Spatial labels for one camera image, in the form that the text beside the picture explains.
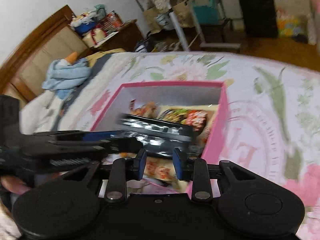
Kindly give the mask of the person's left hand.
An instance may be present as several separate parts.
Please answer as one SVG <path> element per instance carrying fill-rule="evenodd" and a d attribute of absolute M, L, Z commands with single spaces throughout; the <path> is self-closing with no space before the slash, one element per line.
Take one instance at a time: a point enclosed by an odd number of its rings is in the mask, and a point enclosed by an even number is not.
<path fill-rule="evenodd" d="M 13 176 L 2 176 L 1 184 L 11 193 L 18 195 L 22 195 L 30 190 L 30 187 L 25 182 Z"/>

